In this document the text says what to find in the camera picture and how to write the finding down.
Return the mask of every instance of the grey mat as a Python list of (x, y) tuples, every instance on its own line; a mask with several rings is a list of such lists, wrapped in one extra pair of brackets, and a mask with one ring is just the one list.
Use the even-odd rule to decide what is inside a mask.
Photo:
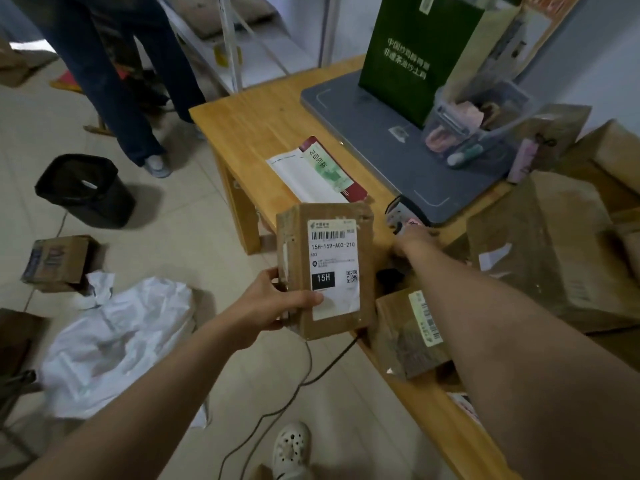
[(359, 78), (360, 71), (352, 72), (305, 89), (300, 101), (391, 192), (415, 202), (432, 224), (455, 216), (511, 168), (515, 154), (504, 146), (463, 168), (448, 168), (426, 147), (422, 131), (359, 88)]

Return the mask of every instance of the hand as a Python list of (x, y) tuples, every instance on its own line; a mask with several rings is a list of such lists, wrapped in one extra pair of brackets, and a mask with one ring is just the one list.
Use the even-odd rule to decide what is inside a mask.
[(250, 347), (262, 330), (279, 330), (280, 316), (297, 308), (312, 308), (323, 302), (322, 293), (309, 290), (278, 291), (271, 282), (278, 277), (278, 268), (265, 269), (251, 283), (240, 298), (228, 308), (235, 321), (238, 348)]
[(402, 258), (406, 258), (407, 251), (411, 248), (429, 246), (439, 249), (440, 244), (436, 238), (438, 234), (438, 231), (430, 227), (407, 223), (403, 226), (402, 233), (396, 236), (394, 252)]

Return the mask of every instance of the qr code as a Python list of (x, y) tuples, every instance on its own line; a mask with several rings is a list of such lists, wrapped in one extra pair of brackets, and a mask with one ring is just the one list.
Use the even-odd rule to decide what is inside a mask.
[(358, 270), (347, 271), (347, 283), (355, 283), (358, 281)]

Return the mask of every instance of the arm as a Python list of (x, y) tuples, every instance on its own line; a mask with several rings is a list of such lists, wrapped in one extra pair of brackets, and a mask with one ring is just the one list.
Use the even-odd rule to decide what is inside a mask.
[(180, 443), (229, 357), (293, 308), (322, 301), (311, 291), (283, 293), (258, 275), (238, 301), (208, 321), (96, 416), (48, 452), (20, 480), (155, 479)]
[(638, 478), (640, 374), (520, 291), (437, 248), (396, 241), (480, 419), (526, 479)]

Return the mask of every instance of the person's left hand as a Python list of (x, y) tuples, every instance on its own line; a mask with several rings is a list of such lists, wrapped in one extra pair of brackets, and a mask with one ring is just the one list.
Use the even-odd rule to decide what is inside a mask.
[(265, 269), (227, 312), (238, 330), (239, 349), (250, 347), (262, 330), (279, 330), (280, 316), (297, 308), (312, 308), (323, 302), (322, 293), (309, 290), (278, 291), (271, 282), (278, 268)]

